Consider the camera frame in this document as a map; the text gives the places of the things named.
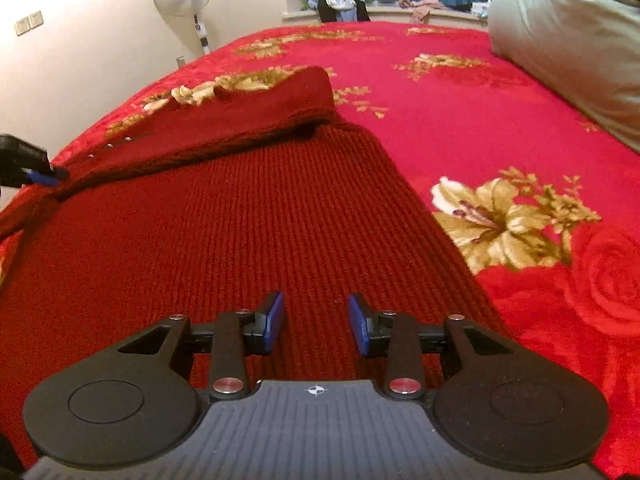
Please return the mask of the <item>dark red knit sweater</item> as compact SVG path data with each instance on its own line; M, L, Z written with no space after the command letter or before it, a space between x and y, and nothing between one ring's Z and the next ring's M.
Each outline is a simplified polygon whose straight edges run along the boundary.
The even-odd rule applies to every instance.
M56 188L2 211L1 431L35 453L35 385L172 314L204 323L282 292L284 330L254 377L350 379L347 299L502 330L420 196L366 128L305 68L260 91L170 103L76 155Z

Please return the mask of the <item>dark clothes pile on sill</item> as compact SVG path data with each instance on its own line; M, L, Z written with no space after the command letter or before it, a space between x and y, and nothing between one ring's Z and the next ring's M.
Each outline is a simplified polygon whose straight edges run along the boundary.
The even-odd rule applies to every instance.
M366 0L308 0L321 23L370 22Z

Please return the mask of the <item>pale green pillow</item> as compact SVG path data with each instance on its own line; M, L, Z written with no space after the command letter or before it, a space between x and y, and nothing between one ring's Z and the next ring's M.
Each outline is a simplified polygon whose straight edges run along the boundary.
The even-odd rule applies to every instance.
M492 0L496 55L632 150L639 147L639 0Z

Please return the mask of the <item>tissue pack on sill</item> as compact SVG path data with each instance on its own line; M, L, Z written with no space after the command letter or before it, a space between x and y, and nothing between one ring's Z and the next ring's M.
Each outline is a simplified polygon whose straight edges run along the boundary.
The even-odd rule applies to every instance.
M491 5L491 0L475 1L471 4L470 13L476 18L479 18L480 20L487 20L490 5Z

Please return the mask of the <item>pink cloth on sill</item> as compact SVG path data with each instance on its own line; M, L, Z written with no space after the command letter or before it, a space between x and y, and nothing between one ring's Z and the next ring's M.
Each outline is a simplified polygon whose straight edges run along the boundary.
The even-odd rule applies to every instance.
M434 10L447 10L447 7L439 0L398 0L401 9L410 10L409 22L421 24Z

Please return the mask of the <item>double wall switch plate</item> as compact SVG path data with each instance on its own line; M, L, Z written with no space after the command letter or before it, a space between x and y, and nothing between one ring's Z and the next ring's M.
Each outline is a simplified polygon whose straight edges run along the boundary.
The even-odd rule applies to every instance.
M40 11L29 14L29 16L25 16L24 18L20 18L17 22L14 23L14 30L16 36L23 36L30 32L33 29L36 29L43 25L43 15Z

